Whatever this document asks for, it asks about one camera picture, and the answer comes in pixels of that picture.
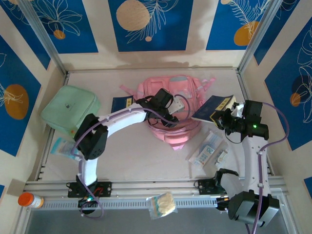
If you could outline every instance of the floral wall pattern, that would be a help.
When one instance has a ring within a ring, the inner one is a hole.
[[[193,0],[108,0],[118,50],[185,50]]]
[[[41,85],[0,36],[0,149],[16,156]]]
[[[4,191],[4,188],[5,188],[4,185],[1,185],[1,184],[0,184],[0,203],[1,203],[2,195],[4,195],[4,192],[5,192],[5,191]]]
[[[220,0],[206,50],[245,50],[270,0]]]
[[[293,10],[297,6],[300,0],[283,0],[274,19],[272,20],[269,28],[264,34],[259,46],[257,47],[254,58],[259,65],[266,55],[267,51],[275,41],[279,32],[284,27],[288,18],[291,16]]]
[[[98,52],[82,0],[32,0],[30,3],[60,54]],[[28,44],[33,44],[35,36],[16,2],[1,0],[0,4],[25,40],[30,41]]]
[[[290,124],[292,150],[312,140],[312,18],[265,79]]]

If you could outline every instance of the orange bottle cap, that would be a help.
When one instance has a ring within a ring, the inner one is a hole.
[[[34,195],[31,193],[23,193],[19,196],[19,205],[20,206],[29,206],[34,201]]]

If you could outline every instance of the gray floor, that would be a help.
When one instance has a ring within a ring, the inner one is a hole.
[[[228,219],[217,209],[179,209],[151,220],[148,210],[108,210],[101,220],[81,217],[78,211],[33,211],[27,234],[246,234],[243,223]],[[257,234],[286,234],[279,212]]]

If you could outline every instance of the sealed plastic packet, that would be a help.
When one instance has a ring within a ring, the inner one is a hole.
[[[226,142],[224,142],[220,147],[219,151],[215,154],[215,157],[212,158],[212,160],[214,161],[214,165],[218,170],[224,167],[228,153],[229,146]]]
[[[55,144],[53,145],[51,153],[54,155],[61,155],[63,157],[67,157],[67,158],[79,161],[80,160],[79,157],[75,156],[75,155],[79,155],[78,149],[75,149],[74,151],[75,155],[71,155],[71,150],[74,147],[74,145],[75,145],[75,142],[59,137],[56,140]]]
[[[202,169],[208,159],[215,153],[223,139],[214,132],[210,131],[208,136],[203,140],[195,150],[189,162],[197,168]]]
[[[176,203],[170,192],[149,197],[146,202],[151,219],[161,218],[172,212],[177,213]]]

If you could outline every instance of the pink backpack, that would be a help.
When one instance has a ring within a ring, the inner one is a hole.
[[[120,88],[133,95],[135,100],[146,96],[154,96],[161,88],[168,90],[172,95],[181,94],[190,103],[192,116],[205,103],[206,90],[214,81],[215,78],[210,79],[210,81],[203,80],[201,82],[197,78],[184,75],[151,77],[139,84],[137,91],[128,89],[124,85],[121,85]],[[184,99],[180,98],[180,100],[183,102],[185,108],[182,111],[174,113],[173,116],[182,120],[187,117],[188,106]],[[188,121],[178,124],[174,128],[168,128],[163,126],[161,122],[152,119],[149,127],[157,138],[169,143],[174,150],[178,150],[182,149],[184,144],[199,132],[200,122],[190,118]]]

